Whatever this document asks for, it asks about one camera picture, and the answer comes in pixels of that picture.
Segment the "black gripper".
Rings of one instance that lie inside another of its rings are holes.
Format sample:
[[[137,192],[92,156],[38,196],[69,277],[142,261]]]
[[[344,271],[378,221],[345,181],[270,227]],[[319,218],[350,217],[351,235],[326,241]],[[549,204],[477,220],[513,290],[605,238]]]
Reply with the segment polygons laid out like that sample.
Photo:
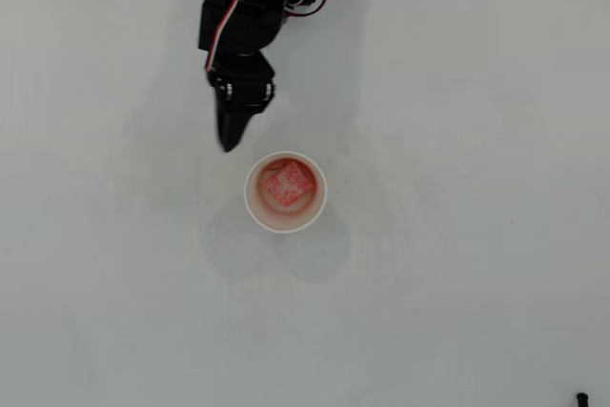
[[[239,145],[251,118],[273,100],[275,71],[261,51],[218,54],[207,77],[215,95],[218,143],[229,153]]]

